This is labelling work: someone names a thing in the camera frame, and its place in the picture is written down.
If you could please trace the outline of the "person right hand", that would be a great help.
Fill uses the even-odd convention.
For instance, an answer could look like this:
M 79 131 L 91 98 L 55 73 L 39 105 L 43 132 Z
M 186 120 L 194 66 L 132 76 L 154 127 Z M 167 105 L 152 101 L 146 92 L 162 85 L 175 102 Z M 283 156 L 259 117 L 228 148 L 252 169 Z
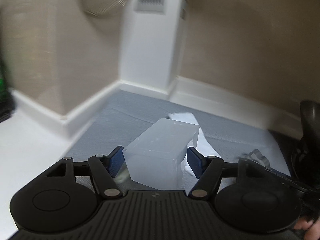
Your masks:
M 295 230 L 305 231 L 305 240 L 319 240 L 320 238 L 320 221 L 317 219 L 309 219 L 308 217 L 300 217 L 294 226 Z

